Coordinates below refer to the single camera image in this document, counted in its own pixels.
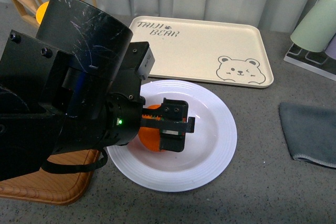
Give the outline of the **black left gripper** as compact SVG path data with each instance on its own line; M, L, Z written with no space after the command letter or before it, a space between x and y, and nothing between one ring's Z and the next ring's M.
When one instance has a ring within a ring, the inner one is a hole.
M140 127L160 130L159 149L182 152L187 133L194 133L195 118L188 116L188 103L164 98L156 109L145 108L145 98L130 101L113 94L106 104L106 132L101 146L127 145L138 134Z

